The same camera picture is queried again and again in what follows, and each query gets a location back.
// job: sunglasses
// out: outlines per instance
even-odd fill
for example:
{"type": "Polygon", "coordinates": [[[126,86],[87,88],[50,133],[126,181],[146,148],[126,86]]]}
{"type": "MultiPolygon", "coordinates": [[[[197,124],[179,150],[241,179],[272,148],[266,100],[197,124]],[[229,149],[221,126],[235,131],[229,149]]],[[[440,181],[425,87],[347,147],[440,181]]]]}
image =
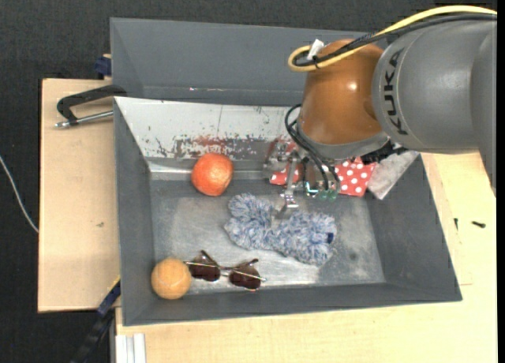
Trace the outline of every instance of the sunglasses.
{"type": "Polygon", "coordinates": [[[189,262],[188,265],[191,276],[195,279],[203,279],[207,282],[215,282],[219,280],[221,274],[227,276],[232,284],[239,287],[244,287],[247,290],[258,290],[261,282],[266,279],[262,278],[253,265],[258,262],[258,259],[244,262],[234,267],[219,265],[205,251],[200,251],[200,255],[189,262]]]}

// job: blue fuzzy cloth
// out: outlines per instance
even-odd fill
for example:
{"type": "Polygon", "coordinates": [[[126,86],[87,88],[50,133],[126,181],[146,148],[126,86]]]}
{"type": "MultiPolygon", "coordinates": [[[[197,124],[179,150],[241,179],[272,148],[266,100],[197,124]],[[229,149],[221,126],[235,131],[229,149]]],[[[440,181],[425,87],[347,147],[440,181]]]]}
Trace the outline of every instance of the blue fuzzy cloth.
{"type": "Polygon", "coordinates": [[[224,228],[242,248],[269,249],[316,266],[324,265],[331,256],[337,227],[329,215],[295,211],[274,228],[273,205],[266,200],[244,193],[234,196],[228,208],[232,218],[224,228]]]}

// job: sunglasses lens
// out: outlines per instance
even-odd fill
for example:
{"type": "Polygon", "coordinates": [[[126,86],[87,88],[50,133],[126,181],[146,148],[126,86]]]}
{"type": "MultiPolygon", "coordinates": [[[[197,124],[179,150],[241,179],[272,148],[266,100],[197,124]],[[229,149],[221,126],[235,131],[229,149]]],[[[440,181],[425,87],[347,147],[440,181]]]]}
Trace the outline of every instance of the sunglasses lens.
{"type": "Polygon", "coordinates": [[[230,281],[235,286],[245,287],[246,289],[256,290],[261,286],[260,274],[252,266],[244,266],[235,269],[230,273],[230,281]]]}
{"type": "Polygon", "coordinates": [[[207,280],[208,282],[215,282],[221,277],[221,271],[219,268],[217,266],[212,266],[211,262],[204,256],[195,258],[193,263],[194,264],[190,264],[188,266],[193,278],[207,280]]]}

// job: sunglasses frame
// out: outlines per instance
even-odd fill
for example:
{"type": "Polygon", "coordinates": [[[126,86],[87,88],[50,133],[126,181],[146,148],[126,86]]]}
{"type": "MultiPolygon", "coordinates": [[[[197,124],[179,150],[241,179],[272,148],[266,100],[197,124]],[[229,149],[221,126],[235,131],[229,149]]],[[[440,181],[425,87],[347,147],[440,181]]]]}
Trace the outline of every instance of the sunglasses frame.
{"type": "Polygon", "coordinates": [[[236,287],[243,287],[244,289],[249,290],[249,291],[257,291],[260,288],[261,283],[267,281],[265,278],[263,278],[263,277],[260,276],[259,272],[258,272],[258,275],[251,275],[249,273],[240,271],[240,269],[242,269],[242,268],[245,268],[245,267],[248,267],[248,266],[252,266],[255,263],[259,262],[260,260],[257,259],[257,258],[254,258],[254,259],[250,260],[249,262],[242,262],[241,264],[239,264],[237,266],[230,267],[230,266],[223,266],[221,264],[218,264],[218,262],[216,262],[203,249],[200,250],[200,255],[199,256],[196,256],[195,258],[193,258],[193,260],[185,261],[185,264],[190,265],[190,266],[201,266],[201,267],[206,267],[206,268],[217,268],[219,270],[219,277],[216,280],[206,280],[206,279],[203,279],[203,278],[195,278],[195,279],[202,279],[202,280],[205,280],[206,282],[217,282],[221,278],[221,275],[225,276],[225,277],[230,277],[230,275],[232,273],[236,273],[237,275],[242,275],[242,276],[246,276],[246,277],[253,278],[253,279],[258,279],[260,281],[260,285],[256,289],[250,289],[250,288],[245,287],[245,286],[240,286],[240,285],[235,284],[234,282],[232,282],[230,280],[230,282],[234,286],[236,286],[236,287]],[[201,263],[193,262],[199,256],[202,256],[203,258],[208,259],[209,262],[210,262],[210,264],[201,264],[201,263]]]}

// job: polka dot cloth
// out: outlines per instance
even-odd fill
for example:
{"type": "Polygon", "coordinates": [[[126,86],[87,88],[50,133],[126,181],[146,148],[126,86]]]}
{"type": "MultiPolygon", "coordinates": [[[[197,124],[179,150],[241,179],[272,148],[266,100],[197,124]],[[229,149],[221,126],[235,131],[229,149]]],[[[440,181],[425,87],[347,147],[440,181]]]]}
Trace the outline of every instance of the polka dot cloth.
{"type": "MultiPolygon", "coordinates": [[[[340,194],[349,196],[364,196],[368,187],[368,181],[376,163],[369,165],[363,164],[361,158],[357,157],[354,161],[345,161],[342,164],[335,165],[335,170],[340,179],[340,194]]],[[[297,182],[300,178],[299,169],[295,171],[293,181],[297,182]]],[[[275,172],[270,177],[272,185],[284,185],[287,180],[287,166],[279,172],[275,172]]]]}
{"type": "Polygon", "coordinates": [[[340,165],[335,165],[335,170],[340,178],[340,193],[349,196],[363,196],[368,187],[368,181],[372,176],[376,164],[363,164],[361,158],[354,161],[345,161],[340,165]]]}

